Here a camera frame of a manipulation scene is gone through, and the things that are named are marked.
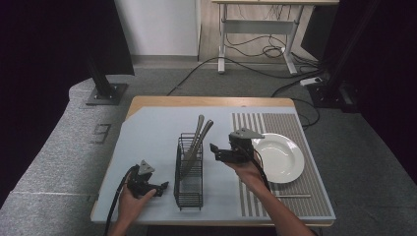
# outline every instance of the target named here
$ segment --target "desk leg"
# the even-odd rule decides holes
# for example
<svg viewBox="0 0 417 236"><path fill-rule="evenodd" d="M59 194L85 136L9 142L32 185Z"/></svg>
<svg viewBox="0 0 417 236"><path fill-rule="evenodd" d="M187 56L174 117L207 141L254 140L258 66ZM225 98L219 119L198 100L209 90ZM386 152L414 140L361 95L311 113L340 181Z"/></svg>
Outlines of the desk leg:
<svg viewBox="0 0 417 236"><path fill-rule="evenodd" d="M282 48L282 53L284 55L286 64L288 66L288 70L291 73L291 75L297 74L297 69L295 69L294 62L292 60L293 58L291 55L291 47L295 39L295 34L297 33L298 25L300 25L300 19L301 15L303 14L303 9L303 5L298 6L297 17L294 20L294 26L292 27L291 34L288 35L286 46Z"/></svg>
<svg viewBox="0 0 417 236"><path fill-rule="evenodd" d="M220 47L218 49L218 73L223 74L224 73L224 55L226 52L226 48L224 46L224 25L226 24L226 16L227 16L227 4L220 4L221 6L221 15L220 15Z"/></svg>

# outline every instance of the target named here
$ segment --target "white wall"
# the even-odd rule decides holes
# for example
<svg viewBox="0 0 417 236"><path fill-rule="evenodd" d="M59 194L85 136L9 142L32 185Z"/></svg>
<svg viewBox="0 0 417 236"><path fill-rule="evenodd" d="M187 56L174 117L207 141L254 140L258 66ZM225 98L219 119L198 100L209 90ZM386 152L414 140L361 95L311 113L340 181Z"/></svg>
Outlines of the white wall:
<svg viewBox="0 0 417 236"><path fill-rule="evenodd" d="M115 3L131 55L198 55L200 0Z"/></svg>

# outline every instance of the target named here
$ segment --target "black wire rack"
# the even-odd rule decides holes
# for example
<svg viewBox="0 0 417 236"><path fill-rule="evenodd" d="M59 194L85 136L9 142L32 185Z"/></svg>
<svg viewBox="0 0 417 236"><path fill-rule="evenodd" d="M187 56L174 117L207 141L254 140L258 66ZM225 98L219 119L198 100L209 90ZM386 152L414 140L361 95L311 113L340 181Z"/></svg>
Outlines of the black wire rack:
<svg viewBox="0 0 417 236"><path fill-rule="evenodd" d="M203 144L197 151L197 159L192 160L191 169L184 176L188 160L184 160L185 153L190 149L193 133L183 133L178 139L177 160L175 164L174 197L180 210L183 208L203 207Z"/></svg>

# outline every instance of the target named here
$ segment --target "black stand base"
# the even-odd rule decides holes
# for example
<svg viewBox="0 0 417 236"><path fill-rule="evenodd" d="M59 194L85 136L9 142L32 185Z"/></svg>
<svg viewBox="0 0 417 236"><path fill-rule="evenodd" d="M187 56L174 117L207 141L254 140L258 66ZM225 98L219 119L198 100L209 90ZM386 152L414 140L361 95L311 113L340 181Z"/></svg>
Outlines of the black stand base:
<svg viewBox="0 0 417 236"><path fill-rule="evenodd" d="M324 85L307 86L307 90L310 93L310 97L312 98L315 107L336 108L347 113L359 112L356 106L357 94L351 85L342 84L336 97L331 98L326 97L327 87Z"/></svg>
<svg viewBox="0 0 417 236"><path fill-rule="evenodd" d="M108 96L100 95L97 88L94 88L86 105L118 105L128 85L110 84L110 86L112 87L112 92Z"/></svg>

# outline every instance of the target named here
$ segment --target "striped placemat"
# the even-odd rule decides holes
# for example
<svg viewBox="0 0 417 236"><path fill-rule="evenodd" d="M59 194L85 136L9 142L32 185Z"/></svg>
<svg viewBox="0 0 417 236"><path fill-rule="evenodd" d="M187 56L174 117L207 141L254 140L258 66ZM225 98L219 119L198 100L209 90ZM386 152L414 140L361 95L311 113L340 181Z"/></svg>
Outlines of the striped placemat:
<svg viewBox="0 0 417 236"><path fill-rule="evenodd" d="M292 140L303 152L304 171L299 178L286 184L269 183L276 195L310 194L308 199L281 199L297 216L333 216L331 205L317 171L313 157L310 156L296 114L276 113L232 113L232 131L247 128L257 133L276 133ZM266 217L267 212L258 199L240 180L240 215Z"/></svg>

